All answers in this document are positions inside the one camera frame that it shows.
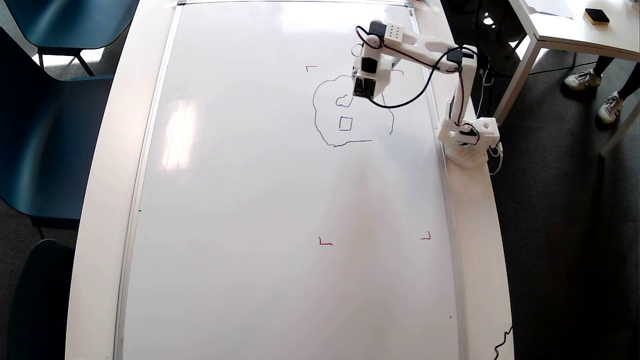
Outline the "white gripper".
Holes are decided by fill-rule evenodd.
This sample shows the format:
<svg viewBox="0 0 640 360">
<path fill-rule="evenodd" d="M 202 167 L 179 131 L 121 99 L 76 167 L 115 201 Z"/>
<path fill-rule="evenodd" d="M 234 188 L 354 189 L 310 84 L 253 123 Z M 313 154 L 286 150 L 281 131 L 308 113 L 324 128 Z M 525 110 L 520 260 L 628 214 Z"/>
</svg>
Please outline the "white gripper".
<svg viewBox="0 0 640 360">
<path fill-rule="evenodd" d="M 351 53 L 355 57 L 351 76 L 375 77 L 375 96 L 381 95 L 391 82 L 394 57 L 383 47 L 354 47 Z"/>
</svg>

